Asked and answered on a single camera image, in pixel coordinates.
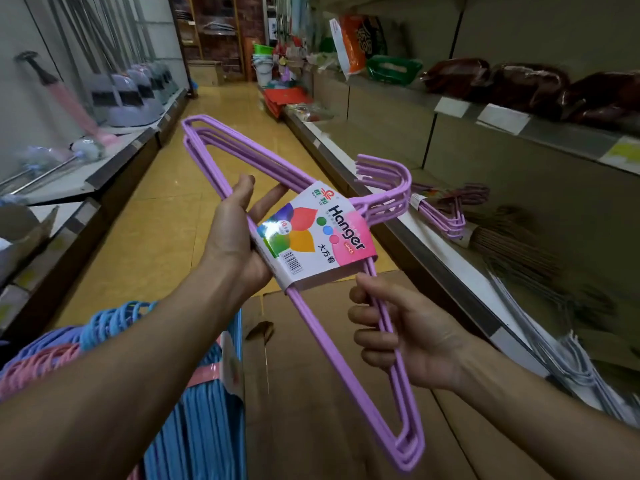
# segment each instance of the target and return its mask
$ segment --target colorful flower logo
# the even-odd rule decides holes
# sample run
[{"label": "colorful flower logo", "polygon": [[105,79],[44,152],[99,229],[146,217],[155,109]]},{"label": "colorful flower logo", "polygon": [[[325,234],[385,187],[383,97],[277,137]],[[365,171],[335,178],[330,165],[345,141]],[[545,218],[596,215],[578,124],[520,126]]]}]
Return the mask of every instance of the colorful flower logo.
[{"label": "colorful flower logo", "polygon": [[275,258],[288,249],[312,253],[316,248],[308,229],[313,225],[316,213],[316,209],[294,209],[288,203],[258,227],[258,234]]}]

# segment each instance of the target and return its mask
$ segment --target brown packaged item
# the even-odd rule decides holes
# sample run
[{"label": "brown packaged item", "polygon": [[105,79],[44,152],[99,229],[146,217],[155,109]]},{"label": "brown packaged item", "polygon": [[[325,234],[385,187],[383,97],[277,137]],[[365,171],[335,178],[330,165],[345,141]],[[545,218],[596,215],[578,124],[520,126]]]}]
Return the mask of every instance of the brown packaged item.
[{"label": "brown packaged item", "polygon": [[569,76],[553,66],[500,64],[492,71],[487,102],[558,120],[562,116],[561,96],[569,84]]},{"label": "brown packaged item", "polygon": [[420,80],[430,93],[482,102],[490,74],[489,62],[483,59],[450,59],[423,72]]},{"label": "brown packaged item", "polygon": [[640,72],[597,72],[574,82],[561,101],[563,118],[606,130],[640,132]]}]

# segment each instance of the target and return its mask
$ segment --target metal shelf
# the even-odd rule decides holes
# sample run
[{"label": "metal shelf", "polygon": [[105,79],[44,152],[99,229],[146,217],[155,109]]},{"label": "metal shelf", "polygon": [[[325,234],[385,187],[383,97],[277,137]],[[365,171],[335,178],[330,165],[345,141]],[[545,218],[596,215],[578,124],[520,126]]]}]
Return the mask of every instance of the metal shelf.
[{"label": "metal shelf", "polygon": [[640,139],[587,126],[545,120],[494,104],[474,104],[424,90],[393,86],[337,71],[316,72],[350,87],[417,104],[429,111],[471,121],[554,150],[640,175]]}]

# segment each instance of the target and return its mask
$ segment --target store aisle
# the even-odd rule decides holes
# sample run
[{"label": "store aisle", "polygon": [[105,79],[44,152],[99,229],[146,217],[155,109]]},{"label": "store aisle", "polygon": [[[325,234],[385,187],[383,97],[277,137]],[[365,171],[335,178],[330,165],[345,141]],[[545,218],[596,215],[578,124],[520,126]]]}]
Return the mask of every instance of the store aisle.
[{"label": "store aisle", "polygon": [[[254,84],[200,88],[200,97],[190,101],[184,115],[202,113],[244,133],[310,176],[328,182],[290,129],[260,110]],[[197,265],[220,198],[184,149],[182,137],[178,127],[169,144],[160,150],[79,279],[55,326],[84,324],[97,311],[129,300],[160,299]],[[253,201],[275,185],[271,177],[235,157],[210,149],[232,184],[240,173],[256,177]],[[282,204],[293,196],[287,193]],[[376,246],[378,271],[396,269],[380,245]],[[260,294],[276,290],[279,287],[272,280]]]}]

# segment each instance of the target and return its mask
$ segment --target hand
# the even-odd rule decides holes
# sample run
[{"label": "hand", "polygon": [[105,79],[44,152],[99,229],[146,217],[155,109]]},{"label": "hand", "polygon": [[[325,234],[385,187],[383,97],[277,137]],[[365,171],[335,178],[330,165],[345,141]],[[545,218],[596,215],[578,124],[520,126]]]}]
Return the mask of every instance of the hand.
[{"label": "hand", "polygon": [[287,192],[284,185],[278,184],[247,212],[254,183],[251,175],[240,175],[234,192],[220,203],[198,265],[224,273],[226,279],[234,281],[234,296],[229,298],[238,306],[271,279],[271,271],[258,252],[252,250],[246,217],[249,215],[253,222],[260,222]]},{"label": "hand", "polygon": [[[356,331],[353,339],[364,347],[362,359],[386,370],[395,363],[393,350],[399,347],[412,384],[455,389],[461,376],[459,354],[475,338],[420,293],[364,273],[356,276],[356,283],[349,295],[351,300],[368,303],[369,296],[373,296],[388,302],[396,331],[388,333],[371,328]],[[348,315],[352,322],[369,327],[377,327],[380,321],[380,313],[374,306],[352,306]]]}]

